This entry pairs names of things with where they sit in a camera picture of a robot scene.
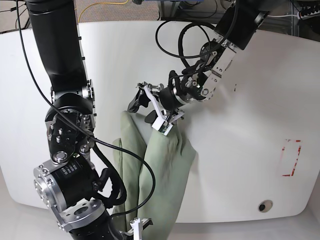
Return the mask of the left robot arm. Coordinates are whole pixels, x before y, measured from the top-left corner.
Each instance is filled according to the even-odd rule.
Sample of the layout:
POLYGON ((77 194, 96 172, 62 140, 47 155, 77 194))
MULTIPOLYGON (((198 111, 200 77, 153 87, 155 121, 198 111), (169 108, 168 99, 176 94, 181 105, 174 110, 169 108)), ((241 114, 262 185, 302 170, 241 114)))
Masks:
POLYGON ((129 103, 128 112, 136 113, 141 106, 146 108, 152 104, 153 111, 144 120, 153 129, 167 135, 185 114, 182 106, 213 97, 237 51, 246 48, 276 5, 274 0, 234 0, 216 26, 199 21, 185 26, 179 34, 176 55, 184 64, 184 70, 180 75, 174 70, 170 71, 167 86, 139 83, 139 90, 129 103), (196 63, 189 65, 189 56, 183 53, 183 38, 192 27, 208 27, 214 31, 214 38, 208 39, 199 54, 194 56, 196 63))

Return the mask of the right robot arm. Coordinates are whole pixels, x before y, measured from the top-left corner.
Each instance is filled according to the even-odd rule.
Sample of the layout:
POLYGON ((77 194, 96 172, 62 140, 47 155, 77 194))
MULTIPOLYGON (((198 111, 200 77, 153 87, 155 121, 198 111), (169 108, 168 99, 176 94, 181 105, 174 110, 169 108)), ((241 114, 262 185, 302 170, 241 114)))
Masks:
POLYGON ((116 229, 108 209, 127 198, 120 175, 97 146, 95 95, 87 78, 71 0, 28 0, 29 19, 51 82, 45 124, 50 160, 34 169, 34 186, 59 228, 75 240, 140 240, 152 224, 135 218, 116 229))

